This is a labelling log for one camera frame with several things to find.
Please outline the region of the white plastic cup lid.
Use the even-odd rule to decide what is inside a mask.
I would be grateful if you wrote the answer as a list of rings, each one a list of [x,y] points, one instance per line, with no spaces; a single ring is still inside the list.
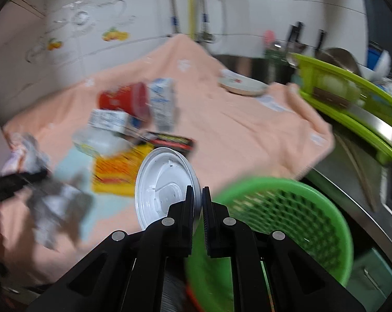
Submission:
[[[197,226],[202,210],[202,192],[199,180],[190,162],[178,151],[159,147],[142,162],[135,181],[135,211],[142,230],[168,215],[170,205],[185,200],[191,186]]]

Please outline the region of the grey paper trash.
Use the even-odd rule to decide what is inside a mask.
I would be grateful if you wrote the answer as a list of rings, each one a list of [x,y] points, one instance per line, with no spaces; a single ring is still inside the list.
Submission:
[[[49,157],[39,150],[39,144],[30,133],[14,133],[9,139],[11,156],[2,168],[2,175],[44,171],[46,178],[29,181],[31,195],[26,201],[34,222],[36,243],[54,249],[58,232],[73,218],[82,218],[88,210],[91,197],[81,191],[76,176],[69,183],[55,178],[49,169]]]

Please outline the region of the yellow snack bag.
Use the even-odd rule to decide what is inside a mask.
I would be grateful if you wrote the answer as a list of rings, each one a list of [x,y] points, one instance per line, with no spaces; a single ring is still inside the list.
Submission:
[[[152,144],[145,143],[122,154],[95,158],[92,167],[92,191],[133,197],[140,166],[153,150]]]

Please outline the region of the red clear-lidded snack cup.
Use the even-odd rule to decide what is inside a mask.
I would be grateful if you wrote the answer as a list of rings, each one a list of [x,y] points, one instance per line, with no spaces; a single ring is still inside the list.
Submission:
[[[107,89],[97,97],[100,109],[121,110],[143,121],[150,117],[147,101],[147,86],[143,82]]]

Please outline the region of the green perforated plastic basket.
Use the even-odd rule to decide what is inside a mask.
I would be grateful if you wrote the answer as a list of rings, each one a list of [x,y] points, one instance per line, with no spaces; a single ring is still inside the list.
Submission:
[[[350,229],[341,212],[317,190],[294,180],[252,178],[224,190],[215,202],[253,231],[281,231],[302,247],[343,287],[353,264]],[[232,311],[231,262],[211,259],[202,225],[196,229],[187,261],[190,291],[202,311]]]

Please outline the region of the black red cigarette box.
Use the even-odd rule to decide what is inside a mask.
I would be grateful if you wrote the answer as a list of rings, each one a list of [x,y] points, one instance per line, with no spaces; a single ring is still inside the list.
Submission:
[[[144,141],[150,143],[154,148],[169,148],[183,155],[189,154],[195,147],[195,141],[187,137],[165,134],[160,132],[145,132],[142,136]]]

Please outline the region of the peach flower-print towel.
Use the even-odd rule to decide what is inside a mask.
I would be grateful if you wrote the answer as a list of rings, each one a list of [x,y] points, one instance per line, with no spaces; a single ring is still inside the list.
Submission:
[[[89,80],[36,101],[5,126],[7,134],[32,134],[58,176],[71,178],[83,155],[72,135],[87,123],[100,91],[158,77],[175,80],[178,120],[174,132],[195,140],[190,163],[200,185],[218,192],[249,174],[301,178],[334,148],[331,126],[294,84],[273,84],[265,102],[231,94],[218,84],[222,65],[185,35],[177,35],[138,60],[103,70]],[[140,230],[132,198],[92,198],[47,249],[34,239],[28,191],[0,204],[5,264],[23,286],[59,279],[115,230]]]

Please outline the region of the clear plastic bottle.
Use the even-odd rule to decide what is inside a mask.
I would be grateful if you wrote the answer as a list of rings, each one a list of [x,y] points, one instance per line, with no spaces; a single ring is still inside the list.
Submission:
[[[72,136],[75,148],[92,157],[114,156],[128,151],[132,144],[115,132],[95,127],[83,127]]]

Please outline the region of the white blue small carton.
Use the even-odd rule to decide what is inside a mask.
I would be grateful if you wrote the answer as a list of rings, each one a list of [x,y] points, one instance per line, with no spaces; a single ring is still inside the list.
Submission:
[[[119,134],[132,134],[142,127],[142,121],[124,111],[94,109],[88,125]]]

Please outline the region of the white blue milk carton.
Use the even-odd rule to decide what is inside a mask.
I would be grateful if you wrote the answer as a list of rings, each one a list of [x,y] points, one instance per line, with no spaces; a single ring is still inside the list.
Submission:
[[[160,132],[172,132],[175,126],[175,81],[157,78],[149,85],[149,108]]]

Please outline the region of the teal cabinet drawer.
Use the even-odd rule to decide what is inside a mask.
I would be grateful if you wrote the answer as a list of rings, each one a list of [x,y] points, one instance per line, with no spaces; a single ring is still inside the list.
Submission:
[[[354,261],[346,289],[366,311],[377,311],[392,292],[392,270],[376,249]]]

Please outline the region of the white ceramic saucer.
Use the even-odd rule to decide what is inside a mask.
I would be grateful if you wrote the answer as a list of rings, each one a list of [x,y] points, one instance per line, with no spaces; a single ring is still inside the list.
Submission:
[[[268,89],[267,84],[228,69],[221,70],[218,84],[226,91],[240,96],[262,96]]]

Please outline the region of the green glass utensil jar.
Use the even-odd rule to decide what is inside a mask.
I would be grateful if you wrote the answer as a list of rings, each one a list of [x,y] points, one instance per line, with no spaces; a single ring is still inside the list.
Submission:
[[[266,62],[266,83],[287,84],[290,80],[291,69],[282,44],[279,41],[268,44],[264,52],[264,58]]]

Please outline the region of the lime green dish rack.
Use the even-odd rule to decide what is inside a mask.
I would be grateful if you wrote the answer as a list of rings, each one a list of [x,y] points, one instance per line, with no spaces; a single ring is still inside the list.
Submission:
[[[375,148],[380,164],[391,163],[392,96],[338,66],[302,54],[291,57],[302,98]]]

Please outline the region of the pink brush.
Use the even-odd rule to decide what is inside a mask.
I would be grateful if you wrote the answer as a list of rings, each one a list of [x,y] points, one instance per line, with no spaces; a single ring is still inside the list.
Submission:
[[[266,48],[270,48],[275,42],[275,33],[272,30],[267,30],[263,35],[263,41]]]

